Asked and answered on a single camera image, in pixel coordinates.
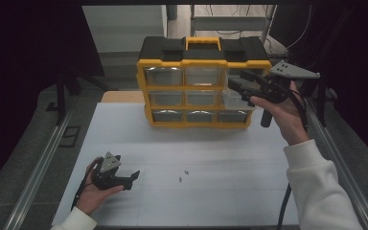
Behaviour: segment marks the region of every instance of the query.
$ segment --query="gray floor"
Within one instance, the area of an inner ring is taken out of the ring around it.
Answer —
[[[177,20],[182,20],[182,17],[180,17],[181,13],[185,14],[187,12],[186,10],[179,11]],[[180,26],[181,24],[174,26],[174,23],[177,22],[170,22],[170,28],[183,28],[183,26]],[[179,33],[170,34],[171,37],[180,37],[181,35],[182,34]],[[282,50],[283,48],[281,46],[274,48],[275,52],[281,52]],[[135,59],[137,58],[137,54],[101,54],[101,58],[106,77],[98,78],[100,81],[112,88],[119,88],[120,90],[138,89],[135,80]],[[101,100],[104,93],[84,80],[79,81],[82,86],[81,95],[67,96],[68,107],[73,100],[76,101],[72,117],[67,126],[79,127],[79,136],[73,147],[70,147],[73,140],[69,138],[63,138],[61,140],[60,144],[65,147],[58,147],[56,149],[52,163],[41,182],[21,229],[50,228],[51,219],[57,210],[68,178],[74,168],[96,104]],[[33,119],[14,149],[10,160],[0,172],[0,229],[3,229],[8,221],[8,217],[16,201],[25,188],[35,164],[44,151],[47,141],[56,127],[56,112],[46,111],[48,104],[55,102],[56,99],[56,89],[54,87],[50,87],[40,93],[37,110],[35,111]],[[333,140],[337,143],[357,184],[368,200],[368,148],[334,110],[333,103],[326,104],[326,121],[328,130],[333,136]],[[317,139],[316,130],[314,128],[310,128],[309,132],[311,137]],[[325,152],[324,143],[318,140],[317,144],[325,157],[330,158]]]

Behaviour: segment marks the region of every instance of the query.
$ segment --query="white sweatshirt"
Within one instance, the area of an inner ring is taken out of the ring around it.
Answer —
[[[297,204],[302,230],[362,229],[351,200],[340,187],[336,167],[322,157],[314,140],[284,148],[287,177]],[[97,222],[74,207],[52,230],[92,230]]]

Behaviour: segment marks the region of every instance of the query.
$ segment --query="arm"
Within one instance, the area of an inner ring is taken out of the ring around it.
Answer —
[[[124,189],[123,185],[112,187],[107,190],[100,190],[92,183],[92,174],[95,170],[95,159],[86,169],[88,176],[85,181],[84,189],[80,195],[77,206],[73,208],[67,219],[58,225],[52,227],[51,230],[92,230],[97,226],[97,222],[89,217],[97,210],[104,200],[114,194],[121,192]]]
[[[290,89],[297,91],[294,82]],[[251,102],[273,115],[289,144],[285,147],[287,178],[301,229],[362,229],[351,200],[338,184],[334,163],[324,159],[310,140],[294,104],[290,100],[275,104],[256,97]]]

